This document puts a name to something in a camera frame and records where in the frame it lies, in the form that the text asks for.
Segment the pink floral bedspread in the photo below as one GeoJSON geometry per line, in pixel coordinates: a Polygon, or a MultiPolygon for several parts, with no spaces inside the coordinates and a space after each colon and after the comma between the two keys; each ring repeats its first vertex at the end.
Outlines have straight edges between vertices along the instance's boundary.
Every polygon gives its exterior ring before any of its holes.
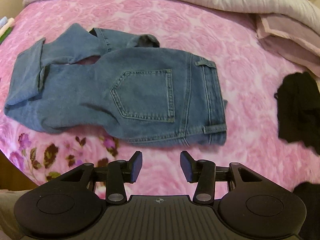
{"type": "MultiPolygon", "coordinates": [[[[104,166],[143,153],[137,183],[127,194],[193,195],[179,165],[182,150],[195,159],[219,166],[241,162],[291,190],[298,183],[320,182],[320,159],[302,143],[287,144],[277,136],[274,93],[289,73],[303,71],[279,55],[265,51],[255,38],[248,14],[223,12],[173,0],[47,0],[35,2],[16,18],[0,46],[0,149],[37,184],[55,178],[83,162],[104,166]],[[57,38],[72,23],[129,33],[151,33],[162,47],[182,49],[217,64],[223,97],[228,100],[227,142],[223,147],[188,149],[133,147],[108,136],[101,127],[76,127],[60,135],[27,129],[3,114],[17,55],[37,40],[57,38]]],[[[96,193],[104,197],[102,184],[96,193]]],[[[217,183],[216,198],[227,192],[217,183]]]]}

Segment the pink pillowcase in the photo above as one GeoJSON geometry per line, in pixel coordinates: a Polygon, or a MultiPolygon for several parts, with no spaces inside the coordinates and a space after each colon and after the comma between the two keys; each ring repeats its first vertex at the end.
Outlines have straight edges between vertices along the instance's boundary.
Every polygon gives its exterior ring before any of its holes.
{"type": "Polygon", "coordinates": [[[281,14],[257,15],[257,38],[294,63],[320,77],[320,36],[306,25],[281,14]]]}

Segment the stitching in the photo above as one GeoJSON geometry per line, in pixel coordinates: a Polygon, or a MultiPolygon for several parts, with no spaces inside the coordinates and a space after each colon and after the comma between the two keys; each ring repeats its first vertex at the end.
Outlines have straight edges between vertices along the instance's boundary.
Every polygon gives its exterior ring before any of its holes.
{"type": "Polygon", "coordinates": [[[164,69],[164,70],[155,70],[155,71],[127,71],[125,72],[119,80],[114,84],[111,88],[110,93],[111,96],[118,108],[120,114],[124,118],[131,118],[131,119],[138,119],[138,120],[147,120],[147,121],[161,121],[161,122],[174,122],[174,100],[173,100],[173,85],[172,85],[172,71],[171,69],[164,69]],[[159,75],[165,74],[166,77],[166,84],[167,84],[167,106],[168,106],[168,115],[163,116],[159,114],[139,114],[136,112],[128,112],[124,108],[123,104],[121,103],[120,97],[116,91],[119,87],[121,82],[130,75],[159,75]]]}
{"type": "Polygon", "coordinates": [[[183,142],[185,143],[185,145],[186,145],[187,147],[190,146],[190,145],[188,144],[187,140],[186,140],[186,137],[183,137],[183,142]]]}
{"type": "Polygon", "coordinates": [[[210,68],[217,68],[215,62],[209,61],[209,60],[207,60],[206,58],[203,58],[203,57],[200,57],[200,59],[201,59],[201,60],[195,62],[195,65],[196,65],[196,66],[206,65],[206,66],[208,66],[208,67],[210,67],[210,68]]]}
{"type": "Polygon", "coordinates": [[[37,42],[36,42],[35,44],[33,44],[29,49],[26,49],[26,50],[24,50],[23,52],[20,52],[20,53],[17,55],[17,57],[25,54],[26,52],[28,52],[29,50],[31,50],[35,45],[37,45],[37,44],[38,44],[39,42],[41,42],[41,41],[45,41],[45,38],[42,38],[42,39],[40,39],[39,41],[37,41],[37,42]]]}
{"type": "Polygon", "coordinates": [[[127,139],[125,141],[128,143],[151,143],[151,142],[163,141],[167,139],[182,139],[188,144],[188,142],[185,139],[186,136],[199,135],[199,134],[204,134],[203,126],[192,127],[191,129],[188,129],[186,134],[184,134],[183,132],[171,132],[165,135],[155,135],[151,137],[127,139]]]}
{"type": "Polygon", "coordinates": [[[211,124],[211,107],[210,107],[210,100],[209,100],[209,95],[208,95],[208,84],[207,84],[207,79],[205,76],[205,72],[204,72],[204,66],[202,66],[202,75],[203,75],[203,79],[204,79],[204,90],[205,90],[205,97],[207,99],[207,107],[208,107],[208,118],[209,118],[209,124],[211,124]]]}
{"type": "Polygon", "coordinates": [[[187,131],[187,123],[188,123],[188,114],[189,114],[189,104],[191,98],[191,70],[192,69],[192,54],[190,54],[189,58],[189,66],[188,66],[188,73],[187,73],[187,85],[186,85],[186,93],[184,97],[184,105],[182,110],[182,119],[179,131],[186,136],[187,131]]]}
{"type": "Polygon", "coordinates": [[[108,48],[108,43],[107,43],[108,38],[103,35],[103,33],[102,33],[102,31],[101,31],[100,28],[98,28],[98,30],[100,31],[101,36],[102,36],[102,38],[103,38],[103,40],[104,40],[104,44],[105,44],[105,46],[106,46],[107,52],[110,52],[110,51],[109,51],[109,48],[108,48]]]}
{"type": "Polygon", "coordinates": [[[227,130],[227,125],[225,123],[203,127],[204,134],[225,132],[226,130],[227,130]]]}
{"type": "Polygon", "coordinates": [[[226,123],[226,116],[225,116],[224,107],[223,107],[223,98],[222,98],[221,87],[220,87],[220,82],[219,82],[219,78],[218,78],[218,72],[216,69],[213,71],[214,71],[214,75],[213,75],[214,84],[217,84],[218,88],[219,88],[219,93],[218,93],[218,96],[220,98],[219,108],[220,108],[220,112],[223,115],[223,121],[224,121],[224,123],[226,123]]]}

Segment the black garment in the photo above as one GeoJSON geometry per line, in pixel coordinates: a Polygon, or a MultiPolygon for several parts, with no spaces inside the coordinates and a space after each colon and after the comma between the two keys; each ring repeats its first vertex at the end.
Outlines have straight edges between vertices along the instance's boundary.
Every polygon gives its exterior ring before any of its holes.
{"type": "Polygon", "coordinates": [[[295,187],[295,193],[307,208],[307,217],[299,236],[304,240],[320,239],[320,184],[303,182],[295,187]]]}
{"type": "Polygon", "coordinates": [[[279,138],[303,141],[320,155],[320,93],[308,72],[283,79],[275,94],[278,101],[279,138]]]}

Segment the blue denim jeans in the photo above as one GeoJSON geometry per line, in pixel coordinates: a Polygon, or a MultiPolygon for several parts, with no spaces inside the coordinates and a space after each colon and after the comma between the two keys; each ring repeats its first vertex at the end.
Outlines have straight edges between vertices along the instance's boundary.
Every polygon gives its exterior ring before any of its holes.
{"type": "Polygon", "coordinates": [[[131,144],[220,144],[226,120],[214,62],[159,48],[152,35],[71,25],[55,41],[18,55],[4,113],[59,133],[102,125],[131,144]],[[75,64],[100,56],[91,65],[75,64]]]}

